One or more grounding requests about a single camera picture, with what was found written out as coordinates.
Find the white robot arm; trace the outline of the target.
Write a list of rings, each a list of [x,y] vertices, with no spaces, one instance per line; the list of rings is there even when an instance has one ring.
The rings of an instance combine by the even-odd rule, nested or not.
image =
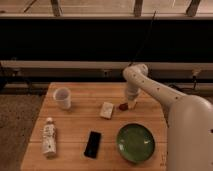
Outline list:
[[[148,77],[145,64],[123,70],[126,101],[143,90],[163,109],[167,121],[166,171],[213,171],[213,104]]]

